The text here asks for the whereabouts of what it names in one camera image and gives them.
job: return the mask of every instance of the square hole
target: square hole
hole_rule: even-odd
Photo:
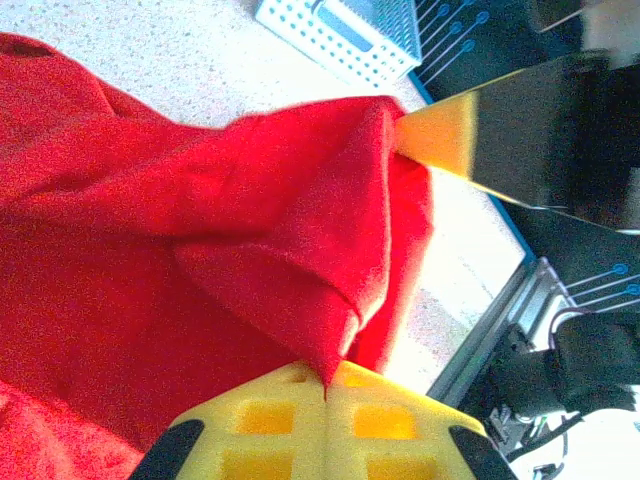
[[[232,452],[224,454],[223,480],[289,480],[293,454]]]
[[[237,433],[245,435],[286,435],[293,431],[293,403],[252,402],[244,407]]]
[[[436,480],[438,469],[433,460],[398,457],[370,458],[367,480]]]
[[[413,414],[398,405],[362,405],[356,411],[353,428],[359,438],[418,438]]]

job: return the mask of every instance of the white perforated box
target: white perforated box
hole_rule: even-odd
[[[263,0],[256,19],[350,84],[375,90],[420,65],[412,0]]]

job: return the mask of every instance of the red cloth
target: red cloth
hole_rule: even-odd
[[[178,125],[0,35],[0,477],[121,478],[179,413],[297,358],[382,371],[431,234],[400,115]]]

